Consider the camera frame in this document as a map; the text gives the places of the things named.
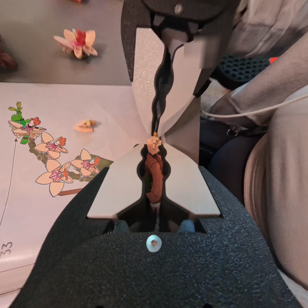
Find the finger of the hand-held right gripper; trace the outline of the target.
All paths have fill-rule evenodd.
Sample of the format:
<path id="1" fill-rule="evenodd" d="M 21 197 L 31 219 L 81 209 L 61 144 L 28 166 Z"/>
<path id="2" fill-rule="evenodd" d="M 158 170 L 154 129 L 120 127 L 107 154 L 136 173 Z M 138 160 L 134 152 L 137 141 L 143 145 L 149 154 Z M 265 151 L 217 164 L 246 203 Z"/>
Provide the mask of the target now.
<path id="1" fill-rule="evenodd" d="M 160 118 L 158 136 L 166 133 L 190 104 L 201 73 L 201 43 L 186 43 L 179 47 L 172 62 L 173 84 L 166 96 L 166 106 Z"/>
<path id="2" fill-rule="evenodd" d="M 152 104 L 156 96 L 155 79 L 167 48 L 151 28 L 137 28 L 132 89 L 145 139 L 152 133 Z"/>

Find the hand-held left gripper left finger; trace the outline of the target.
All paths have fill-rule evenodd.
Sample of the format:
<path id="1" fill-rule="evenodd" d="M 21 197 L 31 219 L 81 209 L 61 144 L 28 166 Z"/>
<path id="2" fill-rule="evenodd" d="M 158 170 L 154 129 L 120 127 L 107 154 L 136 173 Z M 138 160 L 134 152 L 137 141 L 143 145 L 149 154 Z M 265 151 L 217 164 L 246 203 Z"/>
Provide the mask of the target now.
<path id="1" fill-rule="evenodd" d="M 137 202 L 143 191 L 143 183 L 137 173 L 145 144 L 139 144 L 113 162 L 88 211 L 87 218 L 114 219 L 121 211 Z"/>

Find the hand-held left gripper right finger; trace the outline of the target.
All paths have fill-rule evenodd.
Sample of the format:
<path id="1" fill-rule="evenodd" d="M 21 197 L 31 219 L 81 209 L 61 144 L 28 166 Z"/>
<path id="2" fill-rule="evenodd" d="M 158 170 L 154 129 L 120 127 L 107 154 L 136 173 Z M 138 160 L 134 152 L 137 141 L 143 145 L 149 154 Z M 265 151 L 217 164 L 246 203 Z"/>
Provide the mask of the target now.
<path id="1" fill-rule="evenodd" d="M 220 216 L 221 212 L 195 161 L 169 144 L 165 159 L 171 167 L 165 181 L 166 197 L 189 216 Z"/>

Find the brown brick branch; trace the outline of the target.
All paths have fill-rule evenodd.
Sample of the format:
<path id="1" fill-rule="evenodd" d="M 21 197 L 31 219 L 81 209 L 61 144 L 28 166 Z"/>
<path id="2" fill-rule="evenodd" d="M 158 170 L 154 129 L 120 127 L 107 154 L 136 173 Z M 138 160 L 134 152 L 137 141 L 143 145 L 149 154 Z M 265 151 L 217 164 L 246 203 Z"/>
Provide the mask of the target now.
<path id="1" fill-rule="evenodd" d="M 152 155 L 147 154 L 147 159 L 145 161 L 145 170 L 150 175 L 152 179 L 152 187 L 150 192 L 146 193 L 147 198 L 151 204 L 157 204 L 161 202 L 163 193 L 163 161 L 161 156 L 158 154 Z"/>

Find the cream petal brick with stud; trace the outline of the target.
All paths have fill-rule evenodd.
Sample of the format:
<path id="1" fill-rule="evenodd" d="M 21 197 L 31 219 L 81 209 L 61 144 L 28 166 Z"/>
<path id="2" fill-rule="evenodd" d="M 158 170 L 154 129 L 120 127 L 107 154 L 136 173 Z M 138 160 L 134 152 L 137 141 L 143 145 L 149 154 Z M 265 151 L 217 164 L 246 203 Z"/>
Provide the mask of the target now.
<path id="1" fill-rule="evenodd" d="M 157 132 L 154 132 L 151 138 L 147 139 L 148 152 L 151 155 L 156 155 L 159 152 L 159 146 L 162 144 L 160 137 L 158 137 Z"/>

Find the person's right forearm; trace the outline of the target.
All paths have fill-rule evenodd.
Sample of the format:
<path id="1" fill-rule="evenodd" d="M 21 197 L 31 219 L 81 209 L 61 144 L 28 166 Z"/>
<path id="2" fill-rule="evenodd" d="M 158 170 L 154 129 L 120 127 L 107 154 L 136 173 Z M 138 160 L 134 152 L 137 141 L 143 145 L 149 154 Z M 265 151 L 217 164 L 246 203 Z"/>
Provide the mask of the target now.
<path id="1" fill-rule="evenodd" d="M 308 29 L 307 0 L 240 1 L 226 53 L 243 58 L 280 56 Z"/>

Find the grey desk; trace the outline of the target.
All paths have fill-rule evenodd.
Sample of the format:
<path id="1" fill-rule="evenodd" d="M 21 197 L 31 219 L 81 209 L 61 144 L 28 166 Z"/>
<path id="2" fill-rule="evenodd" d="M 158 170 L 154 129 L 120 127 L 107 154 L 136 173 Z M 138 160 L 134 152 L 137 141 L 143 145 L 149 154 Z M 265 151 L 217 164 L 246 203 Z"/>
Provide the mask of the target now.
<path id="1" fill-rule="evenodd" d="M 1 1 L 1 37 L 4 47 L 17 61 L 16 73 L 1 73 L 1 82 L 89 86 L 130 86 L 121 40 L 120 4 L 116 1 Z M 97 56 L 77 59 L 64 52 L 53 36 L 64 30 L 94 30 Z M 45 164 L 46 172 L 36 183 L 49 185 L 52 197 L 77 195 L 110 161 L 83 148 L 75 159 L 59 162 L 66 150 L 66 138 L 53 138 L 40 127 L 38 117 L 25 119 L 21 102 L 8 124 L 15 142 L 29 145 L 29 152 Z M 90 189 L 85 201 L 90 207 L 97 193 Z M 1 307 L 9 307 L 21 291 L 35 263 L 1 272 Z"/>

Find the beige textured seat cover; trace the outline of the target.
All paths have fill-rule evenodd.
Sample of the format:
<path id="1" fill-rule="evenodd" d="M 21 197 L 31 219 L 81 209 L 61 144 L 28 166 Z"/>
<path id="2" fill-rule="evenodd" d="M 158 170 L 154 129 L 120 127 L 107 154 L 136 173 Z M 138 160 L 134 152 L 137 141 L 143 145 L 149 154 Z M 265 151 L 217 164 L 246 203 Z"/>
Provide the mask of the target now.
<path id="1" fill-rule="evenodd" d="M 201 99 L 201 118 L 207 119 L 208 117 L 203 114 L 210 113 L 213 105 L 224 95 L 231 92 L 231 90 L 223 87 L 217 80 L 209 78 L 210 85 L 200 96 Z"/>

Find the dark trousers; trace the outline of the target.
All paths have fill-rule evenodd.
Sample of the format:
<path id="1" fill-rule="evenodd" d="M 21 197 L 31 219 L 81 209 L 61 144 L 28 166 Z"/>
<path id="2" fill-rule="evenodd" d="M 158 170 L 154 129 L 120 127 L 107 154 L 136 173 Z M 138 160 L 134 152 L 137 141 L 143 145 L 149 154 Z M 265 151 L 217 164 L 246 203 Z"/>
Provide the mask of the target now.
<path id="1" fill-rule="evenodd" d="M 210 119 L 200 121 L 199 165 L 205 167 L 244 205 L 248 157 L 268 127 L 242 129 Z"/>

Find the blue honeycomb cushion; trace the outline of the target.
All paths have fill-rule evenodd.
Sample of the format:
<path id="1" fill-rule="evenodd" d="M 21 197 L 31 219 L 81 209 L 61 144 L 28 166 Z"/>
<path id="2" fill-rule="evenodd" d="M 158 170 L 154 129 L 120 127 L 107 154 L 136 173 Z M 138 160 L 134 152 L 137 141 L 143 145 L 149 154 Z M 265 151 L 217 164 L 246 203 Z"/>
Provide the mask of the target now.
<path id="1" fill-rule="evenodd" d="M 243 59 L 227 54 L 211 73 L 210 78 L 229 90 L 248 83 L 270 65 L 270 58 Z"/>

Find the cream and red brick flower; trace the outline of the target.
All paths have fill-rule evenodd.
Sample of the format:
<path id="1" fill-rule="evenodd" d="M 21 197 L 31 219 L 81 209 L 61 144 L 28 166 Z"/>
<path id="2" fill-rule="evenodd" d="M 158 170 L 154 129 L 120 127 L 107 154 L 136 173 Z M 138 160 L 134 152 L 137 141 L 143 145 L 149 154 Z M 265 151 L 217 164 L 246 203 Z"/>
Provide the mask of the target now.
<path id="1" fill-rule="evenodd" d="M 64 37 L 53 36 L 53 39 L 61 46 L 62 50 L 67 53 L 73 53 L 77 59 L 83 56 L 97 56 L 97 51 L 93 48 L 95 43 L 95 31 L 81 31 L 80 29 L 65 29 Z"/>

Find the flower instruction booklet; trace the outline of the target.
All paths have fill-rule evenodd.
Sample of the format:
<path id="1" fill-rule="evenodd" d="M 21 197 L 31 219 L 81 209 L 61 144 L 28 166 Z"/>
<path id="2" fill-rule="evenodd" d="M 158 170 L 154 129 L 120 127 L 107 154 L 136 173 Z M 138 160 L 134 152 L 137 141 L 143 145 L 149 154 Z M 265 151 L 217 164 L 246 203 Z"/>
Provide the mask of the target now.
<path id="1" fill-rule="evenodd" d="M 8 107 L 16 102 L 25 119 L 38 117 L 53 138 L 66 138 L 61 164 L 83 148 L 114 161 L 146 142 L 130 86 L 1 83 L 1 272 L 35 263 L 50 228 L 74 197 L 52 197 L 48 184 L 35 182 L 47 170 L 28 144 L 14 141 L 8 124 L 14 112 Z M 73 129 L 85 119 L 97 122 L 92 133 Z"/>

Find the dark brown brick piece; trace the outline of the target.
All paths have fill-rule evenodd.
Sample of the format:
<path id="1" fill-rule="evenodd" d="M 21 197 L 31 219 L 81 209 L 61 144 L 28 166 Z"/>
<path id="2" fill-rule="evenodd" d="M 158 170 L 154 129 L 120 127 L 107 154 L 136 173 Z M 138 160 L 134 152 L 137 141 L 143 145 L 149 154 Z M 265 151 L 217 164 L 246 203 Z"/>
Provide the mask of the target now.
<path id="1" fill-rule="evenodd" d="M 0 72 L 8 73 L 18 70 L 18 63 L 11 55 L 5 52 L 1 46 L 2 37 L 0 36 Z"/>

